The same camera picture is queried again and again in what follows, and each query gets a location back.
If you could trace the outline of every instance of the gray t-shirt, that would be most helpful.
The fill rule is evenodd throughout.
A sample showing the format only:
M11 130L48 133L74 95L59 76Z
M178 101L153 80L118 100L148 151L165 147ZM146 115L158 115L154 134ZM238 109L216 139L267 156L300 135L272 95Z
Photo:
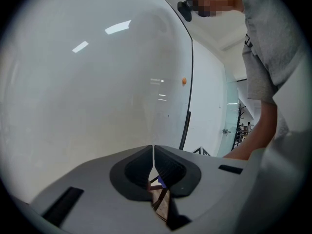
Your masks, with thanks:
M291 76L306 50L305 39L281 0L243 0L248 29L243 48L248 98L275 104L273 95ZM288 132L278 111L275 138Z

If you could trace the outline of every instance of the person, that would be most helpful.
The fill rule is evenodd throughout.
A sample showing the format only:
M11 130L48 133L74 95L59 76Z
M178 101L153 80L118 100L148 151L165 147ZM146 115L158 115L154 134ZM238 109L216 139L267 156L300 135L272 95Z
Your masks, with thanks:
M250 133L252 131L252 127L250 125L250 122L248 122L247 131L248 131L248 133Z
M247 34L243 59L248 99L261 101L261 115L248 138L225 156L247 160L252 151L288 132L273 95L283 86L307 53L307 45L281 0L193 0L199 12L217 16L236 10L245 14Z

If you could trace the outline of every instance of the glass door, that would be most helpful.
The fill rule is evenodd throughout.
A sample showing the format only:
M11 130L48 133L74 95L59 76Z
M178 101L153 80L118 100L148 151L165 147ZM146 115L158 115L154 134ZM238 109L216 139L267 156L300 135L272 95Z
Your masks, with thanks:
M239 113L237 81L233 74L226 68L225 75L227 91L226 119L223 129L223 137L217 157L223 157L232 150Z

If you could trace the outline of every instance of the white wall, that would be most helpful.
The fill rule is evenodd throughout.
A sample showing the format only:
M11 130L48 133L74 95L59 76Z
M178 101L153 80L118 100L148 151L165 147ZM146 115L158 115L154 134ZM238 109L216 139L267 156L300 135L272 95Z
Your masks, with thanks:
M224 65L207 48L194 40L191 120L184 150L202 146L215 156L222 140L225 123L226 78Z
M244 41L234 45L233 47L224 51L224 65L225 68L231 70L236 80L247 78L246 68L242 56Z

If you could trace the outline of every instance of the ceiling light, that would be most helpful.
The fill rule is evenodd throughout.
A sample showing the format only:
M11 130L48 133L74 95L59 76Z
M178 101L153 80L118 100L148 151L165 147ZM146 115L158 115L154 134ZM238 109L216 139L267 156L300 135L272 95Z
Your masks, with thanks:
M118 32L118 31L129 29L129 23L130 22L131 22L131 20L130 21L125 21L125 22L122 22L122 23L119 23L119 24L116 24L116 25L113 25L112 27L107 28L105 30L105 32L108 35L110 35L112 33Z
M83 43L79 44L76 48L74 48L73 52L77 53L78 51L80 51L81 49L85 48L88 45L89 44L86 41L84 41Z

